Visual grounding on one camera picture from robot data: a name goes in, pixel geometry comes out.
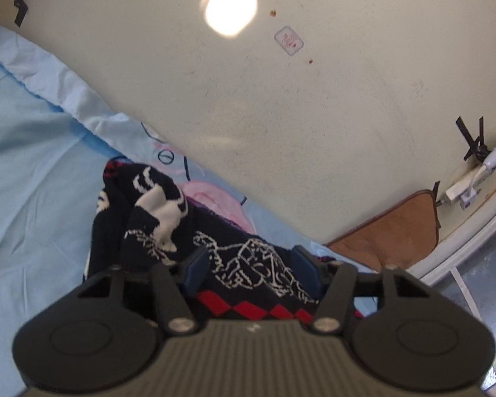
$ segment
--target power plug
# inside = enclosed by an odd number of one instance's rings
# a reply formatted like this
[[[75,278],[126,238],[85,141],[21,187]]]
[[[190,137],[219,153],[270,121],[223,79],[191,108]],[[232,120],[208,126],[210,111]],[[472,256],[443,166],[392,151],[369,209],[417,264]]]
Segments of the power plug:
[[[469,207],[475,200],[476,196],[477,192],[474,188],[472,188],[470,192],[467,189],[463,194],[461,194],[461,197],[459,198],[461,209],[465,210],[467,207]]]

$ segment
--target ribbed surface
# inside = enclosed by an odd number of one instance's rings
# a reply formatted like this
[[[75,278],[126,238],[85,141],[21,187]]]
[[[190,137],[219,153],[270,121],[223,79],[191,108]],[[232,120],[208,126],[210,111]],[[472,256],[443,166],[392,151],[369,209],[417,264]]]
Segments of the ribbed surface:
[[[339,339],[304,331],[297,321],[210,321],[202,333],[170,339],[140,377],[99,397],[388,397],[396,390],[370,377]],[[27,396],[48,394],[32,390]],[[451,397],[482,397],[477,388]]]

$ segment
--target brown cushion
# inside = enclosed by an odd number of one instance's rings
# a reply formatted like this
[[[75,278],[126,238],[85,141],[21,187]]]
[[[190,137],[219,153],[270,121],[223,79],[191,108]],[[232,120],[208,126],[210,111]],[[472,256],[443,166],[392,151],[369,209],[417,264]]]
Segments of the brown cushion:
[[[407,269],[428,256],[439,241],[432,191],[419,191],[395,207],[329,243],[331,251],[373,270]]]

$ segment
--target white embroidered pattern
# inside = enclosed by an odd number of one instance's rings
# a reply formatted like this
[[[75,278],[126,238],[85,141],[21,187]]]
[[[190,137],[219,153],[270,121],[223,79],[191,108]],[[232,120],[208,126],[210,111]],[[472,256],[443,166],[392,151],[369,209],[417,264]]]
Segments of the white embroidered pattern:
[[[260,239],[218,246],[215,239],[196,231],[193,242],[209,249],[212,272],[226,288],[253,289],[265,285],[278,297],[291,295],[303,303],[318,303],[304,291],[274,247]]]
[[[188,214],[187,200],[178,185],[176,185],[178,198],[168,200],[163,187],[151,179],[150,172],[151,167],[146,167],[142,172],[145,187],[140,184],[140,174],[133,180],[134,188],[143,194],[136,202],[136,206],[143,208],[158,220],[158,225],[152,234],[156,246],[162,251],[176,252],[178,248],[171,240],[171,236],[182,218]]]
[[[152,236],[146,234],[142,230],[128,230],[125,232],[124,238],[126,239],[128,236],[134,236],[136,241],[142,244],[143,248],[151,257],[161,260],[164,265],[170,267],[177,264],[176,261],[171,260],[164,251],[156,246]]]
[[[97,197],[96,214],[108,209],[109,206],[110,203],[108,201],[107,193],[104,190],[101,190]]]

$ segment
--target bed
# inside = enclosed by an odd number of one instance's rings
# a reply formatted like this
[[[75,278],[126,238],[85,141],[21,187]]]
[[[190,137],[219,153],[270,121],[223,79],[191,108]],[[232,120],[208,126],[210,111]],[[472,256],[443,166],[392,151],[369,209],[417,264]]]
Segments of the bed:
[[[82,280],[103,168],[120,155],[153,165],[188,197],[247,232],[344,259],[293,231],[146,124],[112,112],[56,57],[0,27],[0,397],[24,387],[11,357],[16,331]],[[371,298],[355,304],[363,314],[375,310]]]

